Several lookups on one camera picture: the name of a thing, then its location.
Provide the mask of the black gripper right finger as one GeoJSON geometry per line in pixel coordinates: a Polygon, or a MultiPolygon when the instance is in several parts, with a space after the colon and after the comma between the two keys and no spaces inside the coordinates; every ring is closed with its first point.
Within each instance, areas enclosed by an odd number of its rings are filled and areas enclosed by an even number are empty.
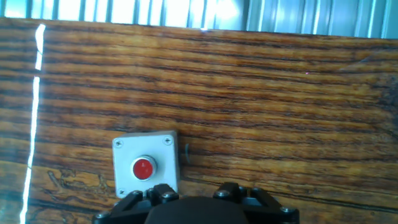
{"type": "Polygon", "coordinates": [[[225,182],[213,198],[237,205],[249,223],[299,224],[299,210],[280,204],[264,189],[225,182]]]}

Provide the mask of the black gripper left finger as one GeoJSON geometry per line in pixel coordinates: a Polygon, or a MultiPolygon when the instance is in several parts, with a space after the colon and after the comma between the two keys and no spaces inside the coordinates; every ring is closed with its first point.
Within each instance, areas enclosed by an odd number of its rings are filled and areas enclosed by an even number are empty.
{"type": "Polygon", "coordinates": [[[134,190],[112,209],[93,215],[92,224],[145,223],[149,212],[157,205],[179,199],[179,194],[168,184],[159,184],[146,190],[134,190]]]}

